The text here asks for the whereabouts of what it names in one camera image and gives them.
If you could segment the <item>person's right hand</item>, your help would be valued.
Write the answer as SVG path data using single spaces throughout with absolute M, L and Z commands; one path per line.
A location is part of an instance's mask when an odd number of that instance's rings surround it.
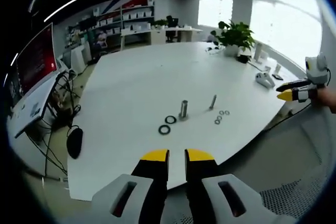
M 332 114 L 336 111 L 336 94 L 332 89 L 325 87 L 317 90 L 317 96 L 312 102 L 318 106 L 328 107 Z

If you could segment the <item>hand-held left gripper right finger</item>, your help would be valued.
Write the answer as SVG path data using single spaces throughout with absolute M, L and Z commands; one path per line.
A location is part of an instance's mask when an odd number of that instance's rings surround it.
M 220 175 L 214 157 L 185 150 L 186 194 L 194 223 L 296 223 L 263 205 L 261 195 L 232 174 Z

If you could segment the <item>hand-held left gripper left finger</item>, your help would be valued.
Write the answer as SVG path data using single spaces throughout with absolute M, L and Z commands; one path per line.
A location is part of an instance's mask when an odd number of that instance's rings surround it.
M 129 174 L 122 174 L 94 194 L 93 223 L 160 223 L 167 197 L 169 150 L 142 156 Z

